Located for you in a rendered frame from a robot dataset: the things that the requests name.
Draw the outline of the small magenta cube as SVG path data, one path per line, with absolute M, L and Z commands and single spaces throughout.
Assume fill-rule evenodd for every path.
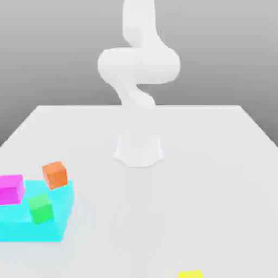
M 20 204 L 25 192 L 22 175 L 0 176 L 0 205 Z

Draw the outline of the small orange cube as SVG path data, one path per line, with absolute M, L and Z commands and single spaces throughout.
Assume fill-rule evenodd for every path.
M 51 191 L 68 184 L 67 170 L 61 161 L 44 165 L 42 172 L 45 182 Z

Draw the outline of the small green cube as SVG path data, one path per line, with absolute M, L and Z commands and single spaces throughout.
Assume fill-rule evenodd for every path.
M 41 224 L 54 218 L 52 202 L 46 193 L 27 199 L 34 224 Z

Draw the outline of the large cyan box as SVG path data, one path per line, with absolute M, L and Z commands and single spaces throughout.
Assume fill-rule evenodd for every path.
M 50 190 L 43 180 L 26 180 L 26 193 L 19 205 L 0 205 L 0 241 L 2 242 L 59 242 L 64 236 L 74 204 L 73 181 Z M 35 224 L 28 198 L 47 194 L 52 203 L 54 218 Z

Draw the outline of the small yellow cube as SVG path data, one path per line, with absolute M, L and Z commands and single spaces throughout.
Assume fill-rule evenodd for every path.
M 203 278 L 201 270 L 182 271 L 178 273 L 178 278 Z

